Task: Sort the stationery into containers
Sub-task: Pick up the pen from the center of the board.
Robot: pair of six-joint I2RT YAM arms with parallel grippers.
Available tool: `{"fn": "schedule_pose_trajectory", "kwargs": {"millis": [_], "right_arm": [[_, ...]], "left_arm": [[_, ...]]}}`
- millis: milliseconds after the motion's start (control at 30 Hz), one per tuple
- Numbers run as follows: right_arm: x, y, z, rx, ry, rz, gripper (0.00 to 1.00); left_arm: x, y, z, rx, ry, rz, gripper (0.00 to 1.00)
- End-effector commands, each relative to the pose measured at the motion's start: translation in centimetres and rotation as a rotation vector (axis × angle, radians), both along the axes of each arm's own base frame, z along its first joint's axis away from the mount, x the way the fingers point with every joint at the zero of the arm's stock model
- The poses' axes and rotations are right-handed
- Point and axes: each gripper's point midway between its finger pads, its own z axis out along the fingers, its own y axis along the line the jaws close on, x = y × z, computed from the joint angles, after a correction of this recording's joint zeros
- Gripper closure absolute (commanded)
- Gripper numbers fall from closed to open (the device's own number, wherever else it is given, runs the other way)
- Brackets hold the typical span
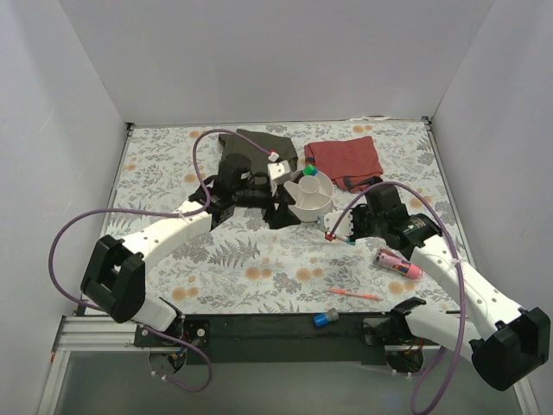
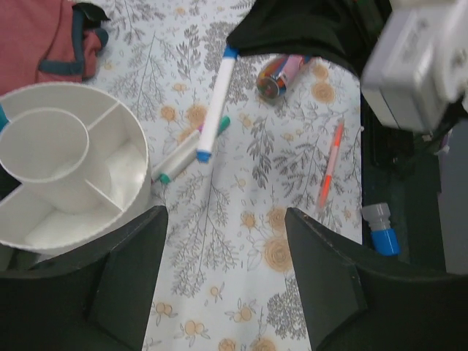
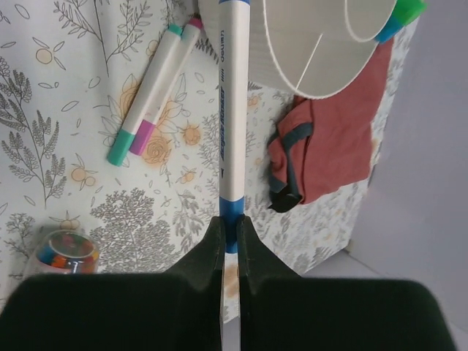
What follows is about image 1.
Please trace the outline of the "teal cap white marker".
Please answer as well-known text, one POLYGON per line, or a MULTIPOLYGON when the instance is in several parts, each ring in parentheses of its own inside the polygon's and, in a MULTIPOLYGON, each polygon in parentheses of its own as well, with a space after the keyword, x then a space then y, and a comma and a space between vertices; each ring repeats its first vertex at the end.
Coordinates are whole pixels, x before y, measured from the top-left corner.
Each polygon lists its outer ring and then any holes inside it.
POLYGON ((351 246, 355 246, 355 244, 356 244, 355 241, 350 240, 350 239, 349 239, 348 237, 346 237, 346 236, 339 236, 339 235, 337 235, 335 238, 338 239, 338 240, 341 240, 341 241, 343 241, 343 242, 345 242, 345 243, 347 243, 348 245, 351 245, 351 246))

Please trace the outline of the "green cap black highlighter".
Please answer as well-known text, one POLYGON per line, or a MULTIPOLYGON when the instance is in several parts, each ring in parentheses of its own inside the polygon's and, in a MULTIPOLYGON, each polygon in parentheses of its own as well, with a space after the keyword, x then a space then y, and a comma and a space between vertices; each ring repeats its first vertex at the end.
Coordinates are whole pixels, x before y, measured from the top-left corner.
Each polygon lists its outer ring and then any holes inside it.
POLYGON ((315 176, 317 173, 317 169, 314 169, 312 171, 306 171, 305 168, 302 170, 302 172, 299 174, 298 178, 302 179, 305 176, 315 176))

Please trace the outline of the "orange pink pen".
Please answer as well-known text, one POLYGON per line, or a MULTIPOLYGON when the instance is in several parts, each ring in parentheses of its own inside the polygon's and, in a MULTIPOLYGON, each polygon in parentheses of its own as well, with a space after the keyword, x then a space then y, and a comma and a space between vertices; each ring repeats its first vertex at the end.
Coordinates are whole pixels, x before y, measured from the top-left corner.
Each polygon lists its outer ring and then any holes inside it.
POLYGON ((381 298, 378 296, 365 294, 365 293, 358 293, 358 292, 351 292, 347 290, 340 290, 335 288, 328 289, 330 293, 340 295, 340 296, 346 296, 346 297, 357 297, 357 298, 363 298, 371 301, 381 301, 381 298))

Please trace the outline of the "blue and grey stubby marker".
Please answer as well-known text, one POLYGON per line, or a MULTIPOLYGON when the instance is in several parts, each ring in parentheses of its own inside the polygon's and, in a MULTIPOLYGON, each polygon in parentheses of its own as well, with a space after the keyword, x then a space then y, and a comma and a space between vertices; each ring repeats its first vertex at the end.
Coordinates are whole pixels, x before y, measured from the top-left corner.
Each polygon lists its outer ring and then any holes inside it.
POLYGON ((313 322, 316 328, 327 326, 331 322, 339 320, 339 313, 336 308, 327 310, 326 312, 317 314, 313 317, 313 322))

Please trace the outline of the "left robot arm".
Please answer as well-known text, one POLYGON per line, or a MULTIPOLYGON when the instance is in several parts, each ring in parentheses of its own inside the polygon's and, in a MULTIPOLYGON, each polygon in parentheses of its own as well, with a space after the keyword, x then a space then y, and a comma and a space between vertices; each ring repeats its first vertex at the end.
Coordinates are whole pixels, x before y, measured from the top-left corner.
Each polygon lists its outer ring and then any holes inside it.
POLYGON ((217 174, 203 179, 169 217, 122 239, 102 237, 92 251, 82 293, 115 322, 149 326, 162 344, 177 344, 184 315, 147 292, 147 274, 180 246, 231 218, 235 208, 260 209, 272 229, 300 224, 290 210, 296 201, 284 186, 296 176, 287 161, 270 162, 266 173, 255 175, 248 157, 227 156, 217 174))

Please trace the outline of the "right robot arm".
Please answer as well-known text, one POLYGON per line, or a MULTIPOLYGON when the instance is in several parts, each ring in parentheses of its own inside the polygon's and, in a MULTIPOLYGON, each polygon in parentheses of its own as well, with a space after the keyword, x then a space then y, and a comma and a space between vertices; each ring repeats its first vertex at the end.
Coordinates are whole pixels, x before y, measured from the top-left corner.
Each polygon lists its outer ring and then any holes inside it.
POLYGON ((549 359, 550 325, 540 308, 532 310, 502 294, 469 263, 461 261, 439 216, 409 214, 398 182, 379 182, 353 199, 330 232, 351 241, 383 239, 432 277, 473 324, 468 356, 478 375, 504 391, 549 359))

